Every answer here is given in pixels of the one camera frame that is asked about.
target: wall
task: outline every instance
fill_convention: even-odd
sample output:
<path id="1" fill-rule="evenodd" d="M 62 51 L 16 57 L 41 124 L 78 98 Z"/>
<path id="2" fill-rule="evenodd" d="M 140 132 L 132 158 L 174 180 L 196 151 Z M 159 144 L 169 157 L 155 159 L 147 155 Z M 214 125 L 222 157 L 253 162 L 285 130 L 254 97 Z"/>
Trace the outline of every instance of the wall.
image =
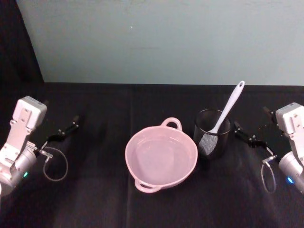
<path id="1" fill-rule="evenodd" d="M 18 0 L 47 82 L 304 85 L 302 0 Z"/>

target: black tablecloth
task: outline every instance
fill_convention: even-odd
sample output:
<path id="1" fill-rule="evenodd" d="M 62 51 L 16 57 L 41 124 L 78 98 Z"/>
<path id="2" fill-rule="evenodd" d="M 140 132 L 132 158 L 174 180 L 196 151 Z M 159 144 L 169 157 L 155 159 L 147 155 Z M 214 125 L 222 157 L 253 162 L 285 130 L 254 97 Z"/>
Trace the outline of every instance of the black tablecloth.
<path id="1" fill-rule="evenodd" d="M 8 85 L 0 91 L 0 145 L 10 130 L 16 101 L 26 95 L 48 100 L 43 125 L 33 134 L 41 141 L 74 115 L 79 130 L 56 146 L 69 161 L 67 178 L 49 182 L 44 158 L 9 196 L 2 198 L 0 227 L 267 227 L 302 228 L 304 197 L 274 167 L 277 190 L 265 192 L 260 179 L 260 149 L 230 134 L 223 157 L 198 160 L 180 185 L 154 194 L 139 192 L 125 165 L 124 150 L 142 128 L 176 117 L 192 137 L 194 117 L 205 108 L 222 109 L 233 86 L 204 85 Z M 303 104 L 303 87 L 245 86 L 229 116 L 255 132 L 272 110 Z"/>

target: black mesh cup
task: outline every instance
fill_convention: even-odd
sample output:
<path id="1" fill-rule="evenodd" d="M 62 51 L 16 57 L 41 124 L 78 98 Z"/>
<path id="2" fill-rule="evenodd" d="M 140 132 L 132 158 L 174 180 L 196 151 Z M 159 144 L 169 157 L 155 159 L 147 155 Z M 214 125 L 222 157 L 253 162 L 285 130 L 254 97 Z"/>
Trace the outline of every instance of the black mesh cup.
<path id="1" fill-rule="evenodd" d="M 218 133 L 210 133 L 217 123 L 222 111 L 206 109 L 200 111 L 195 119 L 193 140 L 203 159 L 215 159 L 223 155 L 232 124 L 226 117 L 218 129 Z"/>

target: black curtain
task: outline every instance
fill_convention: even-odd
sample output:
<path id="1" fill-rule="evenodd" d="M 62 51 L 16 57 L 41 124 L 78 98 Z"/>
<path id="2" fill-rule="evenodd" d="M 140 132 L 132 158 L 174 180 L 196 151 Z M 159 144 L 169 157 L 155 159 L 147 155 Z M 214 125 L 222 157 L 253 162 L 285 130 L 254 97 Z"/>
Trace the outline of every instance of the black curtain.
<path id="1" fill-rule="evenodd" d="M 14 0 L 0 0 L 0 82 L 43 82 L 21 12 Z"/>

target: cable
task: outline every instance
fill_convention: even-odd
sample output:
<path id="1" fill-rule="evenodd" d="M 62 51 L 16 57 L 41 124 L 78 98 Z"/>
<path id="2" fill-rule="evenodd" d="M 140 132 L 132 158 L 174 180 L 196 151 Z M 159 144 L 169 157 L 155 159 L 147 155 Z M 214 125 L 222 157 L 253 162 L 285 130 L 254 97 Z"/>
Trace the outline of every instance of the cable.
<path id="1" fill-rule="evenodd" d="M 265 164 L 266 164 L 267 167 L 269 168 L 269 170 L 270 170 L 270 172 L 271 172 L 271 175 L 272 175 L 272 179 L 273 179 L 273 181 L 274 181 L 274 190 L 273 190 L 273 191 L 269 191 L 268 188 L 266 187 L 266 184 L 265 184 L 265 180 L 264 180 L 264 176 L 263 176 L 263 170 L 264 170 Z M 274 172 L 272 171 L 272 168 L 271 168 L 271 166 L 269 165 L 268 162 L 263 163 L 263 165 L 262 165 L 262 167 L 261 167 L 261 178 L 262 178 L 262 182 L 263 182 L 263 185 L 264 185 L 264 189 L 265 189 L 268 193 L 270 193 L 270 194 L 274 193 L 274 192 L 276 191 L 276 182 L 275 182 L 275 181 L 276 181 L 276 178 L 275 178 Z"/>
<path id="2" fill-rule="evenodd" d="M 56 148 L 54 148 L 54 147 L 46 146 L 46 147 L 44 147 L 44 148 L 46 148 L 46 149 L 53 149 L 53 150 L 59 152 L 59 153 L 63 156 L 63 158 L 65 159 L 65 161 L 66 161 L 66 173 L 63 175 L 62 178 L 53 179 L 53 178 L 50 178 L 50 177 L 46 174 L 46 165 L 47 165 L 48 161 L 45 162 L 44 165 L 43 165 L 43 174 L 44 174 L 44 176 L 45 176 L 47 179 L 49 179 L 50 181 L 53 181 L 53 182 L 62 181 L 62 180 L 67 176 L 67 172 L 68 172 L 68 162 L 67 162 L 66 156 L 65 156 L 60 150 L 58 150 L 58 149 L 56 149 Z"/>

